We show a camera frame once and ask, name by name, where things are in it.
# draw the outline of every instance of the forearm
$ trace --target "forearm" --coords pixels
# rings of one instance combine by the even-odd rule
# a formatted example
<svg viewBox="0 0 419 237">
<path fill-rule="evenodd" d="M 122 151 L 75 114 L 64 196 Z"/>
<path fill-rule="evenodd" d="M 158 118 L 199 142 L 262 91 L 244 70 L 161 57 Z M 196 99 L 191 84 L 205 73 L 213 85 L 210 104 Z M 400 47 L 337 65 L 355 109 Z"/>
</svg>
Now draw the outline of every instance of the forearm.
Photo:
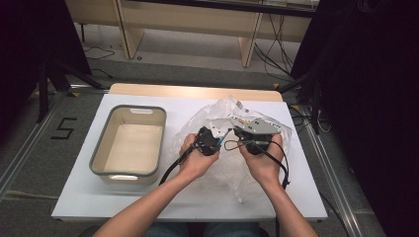
<svg viewBox="0 0 419 237">
<path fill-rule="evenodd" d="M 285 236 L 317 236 L 279 182 L 262 185 L 262 189 L 274 206 Z"/>
<path fill-rule="evenodd" d="M 191 181 L 188 177 L 176 175 L 111 218 L 95 236 L 141 236 Z"/>
</svg>

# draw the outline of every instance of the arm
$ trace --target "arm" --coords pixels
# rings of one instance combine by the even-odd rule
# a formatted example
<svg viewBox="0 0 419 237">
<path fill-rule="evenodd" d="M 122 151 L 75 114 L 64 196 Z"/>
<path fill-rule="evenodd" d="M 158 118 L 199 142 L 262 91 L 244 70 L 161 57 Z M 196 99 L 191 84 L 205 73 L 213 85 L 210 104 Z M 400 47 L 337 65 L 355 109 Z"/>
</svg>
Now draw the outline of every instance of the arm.
<svg viewBox="0 0 419 237">
<path fill-rule="evenodd" d="M 281 145 L 283 144 L 280 135 L 274 135 L 272 140 Z M 271 143 L 267 151 L 282 161 L 284 154 L 276 144 Z M 253 178 L 261 185 L 271 201 L 285 235 L 317 236 L 281 186 L 279 181 L 280 166 L 265 155 L 256 156 L 250 154 L 245 146 L 240 146 L 240 152 Z"/>
<path fill-rule="evenodd" d="M 180 154 L 188 149 L 195 137 L 195 134 L 186 137 Z M 112 217 L 95 236 L 141 236 L 176 194 L 207 171 L 218 159 L 218 154 L 204 156 L 194 150 L 177 175 Z"/>
</svg>

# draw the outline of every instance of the plastic bag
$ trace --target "plastic bag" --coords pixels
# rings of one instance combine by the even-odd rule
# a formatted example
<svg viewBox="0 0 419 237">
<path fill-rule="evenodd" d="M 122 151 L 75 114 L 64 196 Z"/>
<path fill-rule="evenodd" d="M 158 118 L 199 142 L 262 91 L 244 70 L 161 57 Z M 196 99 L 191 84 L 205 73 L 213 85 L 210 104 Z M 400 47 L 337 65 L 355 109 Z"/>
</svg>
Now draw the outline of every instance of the plastic bag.
<svg viewBox="0 0 419 237">
<path fill-rule="evenodd" d="M 273 118 L 243 108 L 239 101 L 230 96 L 217 101 L 213 105 L 202 108 L 181 128 L 180 132 L 175 135 L 170 146 L 170 154 L 173 154 L 173 156 L 167 161 L 170 164 L 176 161 L 179 157 L 179 149 L 189 133 L 197 133 L 203 126 L 207 128 L 214 126 L 221 131 L 226 131 L 228 128 L 232 128 L 230 122 L 232 119 L 263 119 L 270 124 L 274 124 L 281 131 L 283 148 L 286 155 L 288 155 L 292 130 Z M 231 142 L 231 140 L 238 140 L 234 132 L 229 132 L 223 139 L 219 159 L 208 169 L 203 177 L 194 181 L 193 185 L 201 187 L 228 185 L 234 192 L 237 200 L 244 202 L 247 197 L 262 192 L 262 189 L 251 176 L 239 150 L 232 149 L 234 146 L 237 146 L 237 143 Z"/>
</svg>

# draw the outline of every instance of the person's left hand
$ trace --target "person's left hand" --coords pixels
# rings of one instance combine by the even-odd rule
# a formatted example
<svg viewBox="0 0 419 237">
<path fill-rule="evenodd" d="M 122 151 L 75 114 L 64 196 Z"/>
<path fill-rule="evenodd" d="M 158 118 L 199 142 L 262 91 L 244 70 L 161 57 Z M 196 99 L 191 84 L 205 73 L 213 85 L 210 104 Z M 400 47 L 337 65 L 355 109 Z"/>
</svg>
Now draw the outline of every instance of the person's left hand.
<svg viewBox="0 0 419 237">
<path fill-rule="evenodd" d="M 195 133 L 190 133 L 185 138 L 179 155 L 182 155 L 194 143 L 196 137 L 197 135 Z M 215 152 L 211 156 L 205 156 L 199 150 L 194 149 L 181 164 L 179 175 L 185 175 L 187 178 L 195 180 L 206 173 L 210 166 L 218 159 L 218 156 L 219 152 Z"/>
</svg>

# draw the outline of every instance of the white tabletop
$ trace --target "white tabletop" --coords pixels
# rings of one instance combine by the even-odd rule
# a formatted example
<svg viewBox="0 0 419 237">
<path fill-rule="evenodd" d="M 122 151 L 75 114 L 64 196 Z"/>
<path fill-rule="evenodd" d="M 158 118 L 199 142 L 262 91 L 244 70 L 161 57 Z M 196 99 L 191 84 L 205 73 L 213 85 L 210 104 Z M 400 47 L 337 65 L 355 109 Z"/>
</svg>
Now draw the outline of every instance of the white tabletop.
<svg viewBox="0 0 419 237">
<path fill-rule="evenodd" d="M 169 147 L 180 128 L 216 100 L 105 95 L 92 122 L 70 176 L 58 199 L 52 217 L 62 220 L 98 219 L 114 216 L 120 210 L 154 189 L 168 162 Z M 308 220 L 324 219 L 327 213 L 302 151 L 287 104 L 241 101 L 247 109 L 258 111 L 293 129 L 289 153 L 290 181 L 287 193 Z M 160 177 L 151 186 L 109 184 L 89 168 L 100 134 L 111 109 L 117 105 L 161 107 L 167 113 L 160 160 Z M 239 202 L 227 185 L 191 185 L 182 190 L 158 216 L 160 221 L 254 221 L 271 219 L 275 212 L 264 194 Z"/>
</svg>

